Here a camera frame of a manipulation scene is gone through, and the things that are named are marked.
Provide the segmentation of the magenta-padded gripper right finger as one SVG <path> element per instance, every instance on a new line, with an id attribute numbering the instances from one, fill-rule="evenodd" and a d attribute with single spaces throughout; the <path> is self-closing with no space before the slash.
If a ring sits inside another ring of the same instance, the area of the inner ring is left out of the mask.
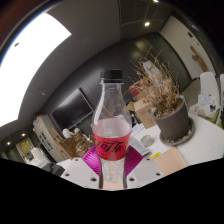
<path id="1" fill-rule="evenodd" d="M 124 163 L 125 189 L 143 187 L 162 177 L 162 171 L 150 156 L 142 156 L 132 146 L 128 147 Z"/>

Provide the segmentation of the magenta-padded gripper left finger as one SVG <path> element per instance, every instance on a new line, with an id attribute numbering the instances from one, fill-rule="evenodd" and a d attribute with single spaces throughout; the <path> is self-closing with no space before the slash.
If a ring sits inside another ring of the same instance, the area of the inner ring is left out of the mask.
<path id="1" fill-rule="evenodd" d="M 81 158 L 75 157 L 62 174 L 62 178 L 84 188 L 101 188 L 101 162 L 94 147 Z"/>

